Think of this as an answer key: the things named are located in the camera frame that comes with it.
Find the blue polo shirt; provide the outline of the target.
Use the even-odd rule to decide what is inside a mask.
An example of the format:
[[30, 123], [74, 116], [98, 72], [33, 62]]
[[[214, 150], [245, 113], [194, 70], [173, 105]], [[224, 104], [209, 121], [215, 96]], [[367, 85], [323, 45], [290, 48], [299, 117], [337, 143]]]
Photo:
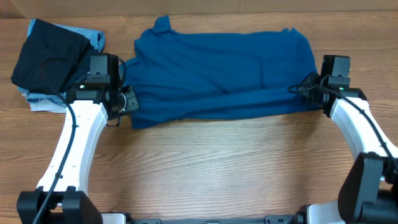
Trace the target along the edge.
[[158, 18], [134, 43], [126, 84], [139, 109], [132, 127], [181, 119], [248, 119], [307, 111], [288, 91], [316, 71], [307, 38], [295, 29], [250, 34], [183, 34]]

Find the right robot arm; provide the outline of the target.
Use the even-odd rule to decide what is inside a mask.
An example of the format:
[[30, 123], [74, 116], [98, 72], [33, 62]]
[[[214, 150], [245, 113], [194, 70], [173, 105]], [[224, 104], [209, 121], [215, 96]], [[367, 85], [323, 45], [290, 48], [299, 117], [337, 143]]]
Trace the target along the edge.
[[354, 158], [337, 200], [302, 206], [292, 223], [397, 223], [397, 147], [372, 116], [366, 95], [350, 87], [349, 68], [348, 56], [324, 55], [320, 73], [289, 88], [321, 106]]

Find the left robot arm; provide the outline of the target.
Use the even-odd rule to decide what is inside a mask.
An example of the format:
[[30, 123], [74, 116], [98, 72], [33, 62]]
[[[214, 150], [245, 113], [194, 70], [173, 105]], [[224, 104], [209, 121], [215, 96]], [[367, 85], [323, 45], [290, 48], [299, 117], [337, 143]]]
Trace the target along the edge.
[[125, 79], [121, 58], [93, 55], [85, 81], [74, 83], [60, 97], [67, 107], [62, 133], [36, 189], [21, 192], [17, 199], [22, 223], [131, 222], [126, 212], [101, 213], [88, 197], [90, 168], [102, 130], [108, 121], [120, 121], [140, 107]]

